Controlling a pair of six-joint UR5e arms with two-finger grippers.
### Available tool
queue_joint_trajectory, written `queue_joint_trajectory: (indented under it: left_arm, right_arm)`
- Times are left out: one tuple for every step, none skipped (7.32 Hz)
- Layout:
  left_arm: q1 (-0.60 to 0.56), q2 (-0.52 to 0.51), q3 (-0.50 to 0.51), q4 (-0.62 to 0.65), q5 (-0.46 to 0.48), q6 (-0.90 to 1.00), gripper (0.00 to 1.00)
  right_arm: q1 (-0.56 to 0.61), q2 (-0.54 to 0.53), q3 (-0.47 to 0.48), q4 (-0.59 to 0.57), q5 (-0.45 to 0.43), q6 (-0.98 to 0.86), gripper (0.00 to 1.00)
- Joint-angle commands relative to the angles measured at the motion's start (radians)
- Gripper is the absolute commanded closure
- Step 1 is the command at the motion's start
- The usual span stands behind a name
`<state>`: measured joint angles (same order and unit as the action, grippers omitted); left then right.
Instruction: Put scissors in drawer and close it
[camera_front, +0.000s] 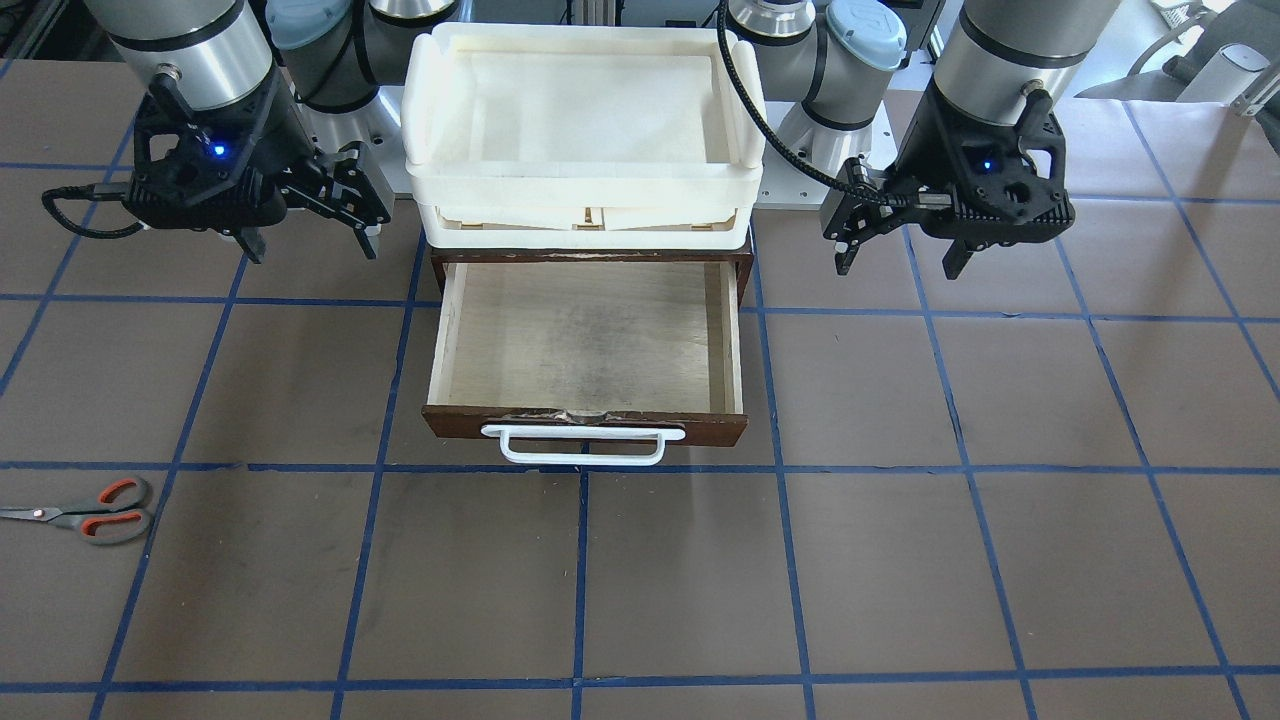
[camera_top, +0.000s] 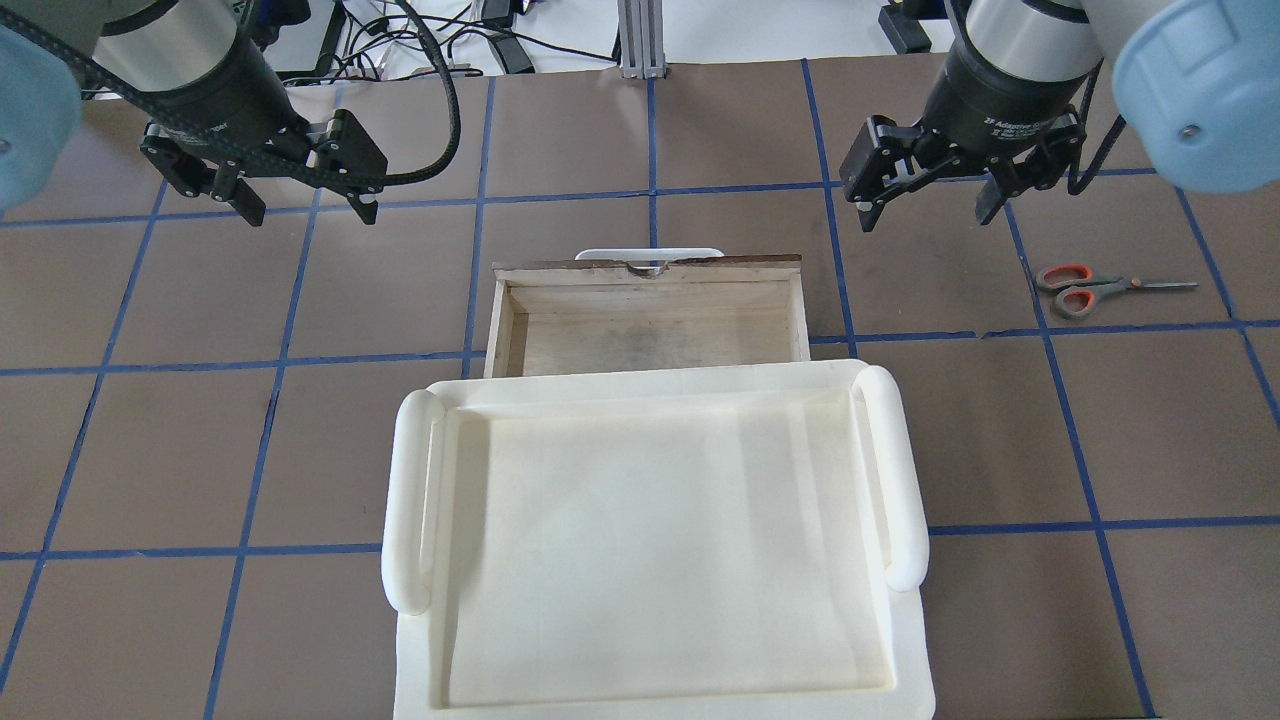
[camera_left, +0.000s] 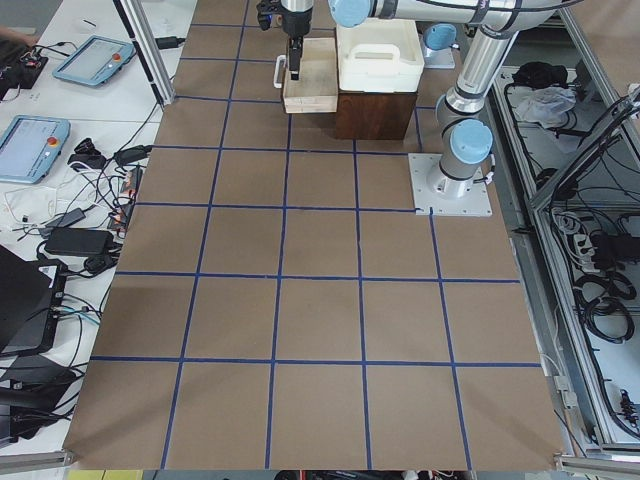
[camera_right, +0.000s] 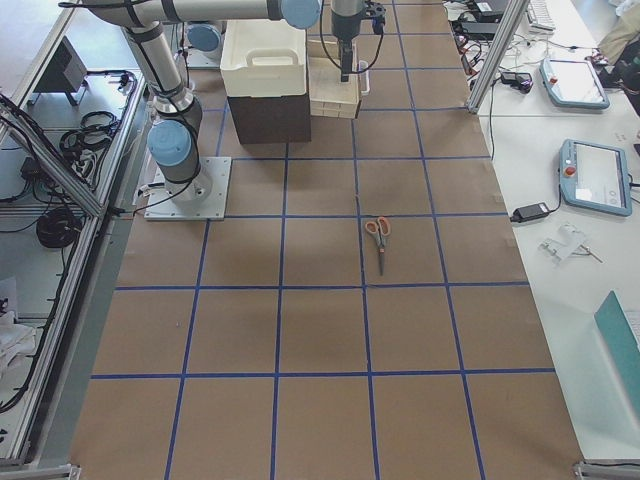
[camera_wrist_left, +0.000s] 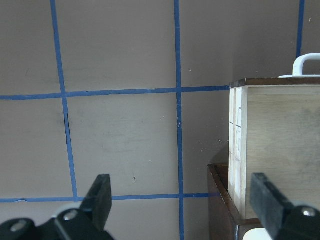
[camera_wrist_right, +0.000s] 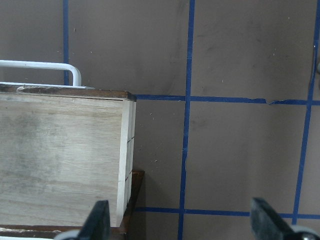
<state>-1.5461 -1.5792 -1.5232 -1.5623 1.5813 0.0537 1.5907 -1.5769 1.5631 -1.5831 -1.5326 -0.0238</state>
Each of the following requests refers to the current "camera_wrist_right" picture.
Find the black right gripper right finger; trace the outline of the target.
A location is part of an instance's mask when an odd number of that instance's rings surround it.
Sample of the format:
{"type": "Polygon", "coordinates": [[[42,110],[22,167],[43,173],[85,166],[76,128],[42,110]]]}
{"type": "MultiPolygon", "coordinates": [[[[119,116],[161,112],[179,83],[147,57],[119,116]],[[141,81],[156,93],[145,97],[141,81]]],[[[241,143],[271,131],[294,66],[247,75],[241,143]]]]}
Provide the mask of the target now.
{"type": "Polygon", "coordinates": [[[303,234],[294,232],[263,198],[251,200],[250,225],[256,240],[303,239],[303,234]]]}

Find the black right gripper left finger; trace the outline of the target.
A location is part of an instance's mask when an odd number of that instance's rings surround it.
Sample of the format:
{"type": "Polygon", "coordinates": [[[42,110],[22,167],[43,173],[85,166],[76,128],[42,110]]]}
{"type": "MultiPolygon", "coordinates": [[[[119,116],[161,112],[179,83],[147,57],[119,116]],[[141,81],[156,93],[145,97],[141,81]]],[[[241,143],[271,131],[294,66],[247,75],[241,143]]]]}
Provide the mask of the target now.
{"type": "Polygon", "coordinates": [[[84,225],[76,236],[77,240],[108,240],[110,237],[110,209],[108,200],[97,201],[84,225]]]}

